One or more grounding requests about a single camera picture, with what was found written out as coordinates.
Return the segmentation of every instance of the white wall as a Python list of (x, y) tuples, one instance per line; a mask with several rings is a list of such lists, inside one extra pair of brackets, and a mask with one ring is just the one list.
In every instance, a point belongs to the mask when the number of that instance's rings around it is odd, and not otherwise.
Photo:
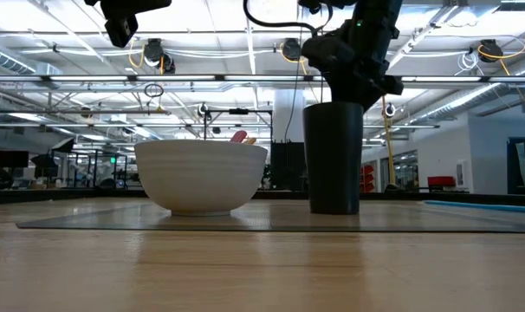
[[(408, 141), (393, 141), (393, 154), (417, 151), (418, 182), (421, 187), (428, 186), (430, 176), (451, 176), (457, 174), (457, 162), (469, 163), (469, 191), (473, 192), (471, 177), (472, 159), (468, 118), (462, 114), (454, 121), (439, 123), (439, 129), (422, 129), (411, 134)], [(386, 147), (372, 148), (363, 152), (362, 161), (388, 157)]]
[(474, 190), (507, 194), (507, 140), (525, 138), (525, 114), (515, 107), (488, 117), (469, 119)]

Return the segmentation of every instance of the ceiling beam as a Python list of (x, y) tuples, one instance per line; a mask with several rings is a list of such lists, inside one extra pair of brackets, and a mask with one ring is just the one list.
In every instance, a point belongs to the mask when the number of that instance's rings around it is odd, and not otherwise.
[(87, 42), (85, 42), (83, 39), (80, 38), (69, 26), (67, 26), (63, 21), (58, 19), (53, 13), (49, 12), (49, 8), (44, 3), (38, 3), (36, 0), (28, 0), (29, 3), (31, 3), (33, 6), (35, 6), (38, 10), (43, 12), (46, 16), (50, 17), (53, 21), (57, 22), (59, 25), (61, 25), (65, 30), (66, 33), (74, 38), (83, 48), (87, 49), (89, 52), (95, 54), (97, 58), (105, 63), (108, 67), (112, 68), (116, 73), (122, 73), (121, 70), (116, 68), (105, 56), (101, 55), (99, 52), (95, 51)]

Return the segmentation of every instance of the ceramic bowl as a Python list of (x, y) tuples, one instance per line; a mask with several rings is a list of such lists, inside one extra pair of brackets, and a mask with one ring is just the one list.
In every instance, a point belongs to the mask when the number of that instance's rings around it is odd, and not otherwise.
[(267, 150), (242, 143), (157, 140), (135, 146), (149, 198), (172, 215), (219, 216), (250, 201)]

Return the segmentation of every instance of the black cylinder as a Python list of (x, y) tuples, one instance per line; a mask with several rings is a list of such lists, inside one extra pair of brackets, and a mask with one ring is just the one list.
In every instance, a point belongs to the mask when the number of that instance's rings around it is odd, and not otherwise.
[(312, 213), (359, 213), (363, 107), (329, 102), (303, 110)]

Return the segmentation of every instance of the ceiling light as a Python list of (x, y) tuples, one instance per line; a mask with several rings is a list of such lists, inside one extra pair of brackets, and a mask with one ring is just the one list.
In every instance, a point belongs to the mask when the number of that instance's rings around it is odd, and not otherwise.
[(12, 76), (12, 75), (6, 75), (6, 76), (0, 76), (0, 81), (41, 81), (40, 76), (35, 75), (19, 75), (19, 76)]
[(151, 133), (142, 127), (134, 127), (130, 130), (134, 131), (137, 135), (141, 135), (144, 138), (151, 138)]
[(0, 127), (40, 127), (40, 124), (25, 124), (25, 123), (14, 123), (14, 124), (0, 124)]
[(214, 81), (214, 75), (139, 75), (138, 81)]
[(525, 82), (525, 76), (520, 77), (491, 77), (490, 82)]
[(127, 81), (126, 76), (50, 76), (52, 81)]
[(56, 131), (61, 132), (61, 133), (65, 133), (65, 134), (70, 134), (70, 135), (74, 135), (75, 134), (75, 133), (73, 133), (71, 131), (68, 131), (66, 129), (62, 129), (62, 128), (59, 128), (59, 127), (56, 127), (55, 129), (56, 129)]
[(94, 135), (94, 134), (81, 134), (82, 137), (90, 139), (90, 140), (108, 140), (102, 135)]
[(403, 82), (478, 82), (482, 77), (455, 77), (455, 76), (421, 76), (402, 77)]
[(9, 115), (12, 117), (17, 117), (17, 118), (21, 118), (21, 119), (25, 119), (29, 121), (43, 121), (43, 118), (37, 115), (34, 115), (34, 114), (14, 113), (14, 114), (9, 114)]
[(47, 124), (46, 127), (89, 127), (88, 124)]
[(133, 68), (124, 68), (126, 71), (132, 72), (134, 75), (137, 75), (138, 72), (135, 71)]
[(435, 129), (439, 128), (439, 125), (420, 125), (420, 126), (394, 126), (392, 132), (398, 131), (399, 129)]
[(135, 124), (93, 124), (93, 127), (136, 127)]
[(296, 81), (303, 80), (303, 76), (294, 75), (226, 75), (226, 81)]

